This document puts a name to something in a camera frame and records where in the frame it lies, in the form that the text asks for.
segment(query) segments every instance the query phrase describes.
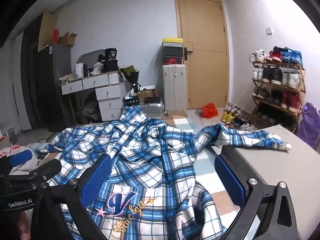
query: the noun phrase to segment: door handle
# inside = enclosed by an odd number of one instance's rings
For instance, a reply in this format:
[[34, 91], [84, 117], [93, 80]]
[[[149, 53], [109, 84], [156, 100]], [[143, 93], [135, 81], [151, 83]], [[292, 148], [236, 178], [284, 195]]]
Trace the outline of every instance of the door handle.
[[193, 51], [188, 50], [186, 47], [183, 48], [184, 60], [188, 60], [188, 53], [193, 53]]

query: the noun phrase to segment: desk leg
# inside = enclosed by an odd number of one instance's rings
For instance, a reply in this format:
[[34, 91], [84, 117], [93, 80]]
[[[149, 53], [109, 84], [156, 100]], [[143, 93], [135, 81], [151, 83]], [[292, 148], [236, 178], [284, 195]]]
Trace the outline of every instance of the desk leg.
[[72, 116], [73, 116], [73, 121], [75, 121], [75, 124], [77, 124], [75, 112], [73, 111], [73, 106], [72, 106], [72, 103], [71, 103], [70, 94], [68, 94], [68, 98], [69, 98], [69, 103], [70, 103], [70, 106], [71, 106], [71, 112], [72, 112]]

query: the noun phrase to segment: black refrigerator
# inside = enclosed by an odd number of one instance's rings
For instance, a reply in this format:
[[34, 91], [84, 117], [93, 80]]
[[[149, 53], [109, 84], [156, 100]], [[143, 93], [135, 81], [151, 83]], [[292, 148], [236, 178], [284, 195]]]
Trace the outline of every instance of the black refrigerator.
[[26, 107], [28, 117], [34, 120], [30, 122], [31, 127], [60, 132], [74, 125], [68, 96], [62, 95], [59, 80], [71, 73], [70, 47], [54, 43], [34, 58], [33, 64], [28, 65], [27, 75], [21, 75], [21, 80], [26, 80], [22, 89], [25, 105], [30, 106]]

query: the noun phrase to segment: shoe rack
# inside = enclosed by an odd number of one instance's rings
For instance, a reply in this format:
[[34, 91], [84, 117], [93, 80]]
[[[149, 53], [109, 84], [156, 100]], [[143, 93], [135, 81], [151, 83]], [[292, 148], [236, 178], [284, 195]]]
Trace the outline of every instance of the shoe rack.
[[[300, 85], [299, 85], [299, 88], [298, 89], [295, 89], [295, 88], [291, 88], [291, 87], [288, 87], [288, 86], [284, 86], [284, 85], [277, 85], [277, 84], [273, 84], [273, 83], [267, 83], [267, 82], [263, 82], [261, 80], [255, 80], [255, 79], [252, 79], [254, 85], [259, 88], [259, 87], [262, 87], [263, 85], [267, 84], [268, 85], [268, 88], [269, 88], [269, 92], [271, 92], [271, 89], [276, 89], [276, 88], [282, 88], [282, 90], [287, 90], [287, 91], [291, 91], [291, 92], [297, 92], [298, 95], [299, 95], [299, 100], [300, 100], [300, 106], [298, 108], [298, 111], [296, 113], [294, 112], [291, 112], [289, 111], [288, 109], [284, 109], [282, 108], [281, 106], [276, 106], [276, 105], [273, 105], [269, 102], [267, 102], [266, 100], [264, 99], [260, 99], [260, 98], [256, 98], [254, 96], [252, 96], [252, 99], [253, 101], [255, 102], [256, 104], [256, 108], [258, 108], [259, 106], [259, 103], [264, 103], [266, 105], [269, 105], [271, 107], [274, 107], [280, 111], [283, 111], [283, 112], [286, 112], [288, 114], [291, 114], [292, 116], [295, 117], [296, 119], [296, 126], [293, 130], [293, 132], [295, 132], [295, 130], [297, 129], [299, 123], [300, 123], [300, 114], [302, 113], [302, 106], [303, 106], [303, 99], [304, 99], [304, 95], [306, 93], [306, 86], [305, 86], [305, 82], [304, 82], [304, 77], [305, 77], [305, 73], [306, 73], [306, 70], [299, 64], [289, 64], [289, 63], [275, 63], [275, 62], [271, 62], [271, 63], [268, 63], [268, 62], [252, 62], [253, 66], [256, 66], [257, 64], [261, 64], [261, 66], [270, 66], [270, 67], [283, 67], [283, 68], [287, 68], [287, 69], [296, 69], [296, 70], [299, 70], [299, 76], [300, 76]], [[262, 119], [258, 118], [257, 116], [255, 116], [255, 118], [257, 118], [259, 121], [261, 121], [262, 123], [270, 126], [267, 122], [263, 121]]]

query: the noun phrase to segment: blue gripper pad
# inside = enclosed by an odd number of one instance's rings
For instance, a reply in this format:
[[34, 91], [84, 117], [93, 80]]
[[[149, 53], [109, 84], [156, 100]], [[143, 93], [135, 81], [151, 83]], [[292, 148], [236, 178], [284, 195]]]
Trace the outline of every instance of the blue gripper pad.
[[111, 173], [111, 164], [111, 157], [106, 155], [82, 187], [80, 201], [83, 207], [90, 206], [94, 202], [104, 181]]
[[245, 202], [245, 190], [219, 155], [214, 160], [214, 168], [234, 205], [242, 208]]
[[20, 164], [26, 163], [31, 159], [32, 159], [32, 152], [30, 150], [25, 150], [15, 155], [11, 155], [9, 164], [13, 167], [16, 167]]

